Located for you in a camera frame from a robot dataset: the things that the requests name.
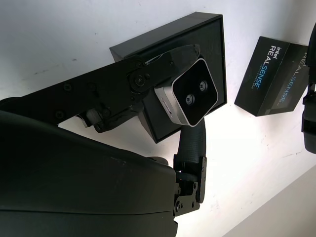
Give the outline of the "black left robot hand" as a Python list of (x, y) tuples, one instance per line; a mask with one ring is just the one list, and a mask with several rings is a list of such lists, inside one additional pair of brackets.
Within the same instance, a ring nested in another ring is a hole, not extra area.
[(303, 98), (302, 132), (305, 149), (316, 153), (316, 26), (314, 26), (307, 52), (306, 65), (309, 67), (308, 89)]

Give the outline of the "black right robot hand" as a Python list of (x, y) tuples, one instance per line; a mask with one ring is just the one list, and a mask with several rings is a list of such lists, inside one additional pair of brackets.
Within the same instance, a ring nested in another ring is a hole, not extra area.
[(158, 84), (200, 60), (198, 45), (139, 56), (0, 102), (3, 237), (173, 237), (176, 216), (204, 200), (204, 117), (182, 122), (170, 167), (59, 127), (73, 117), (104, 132), (140, 112)]

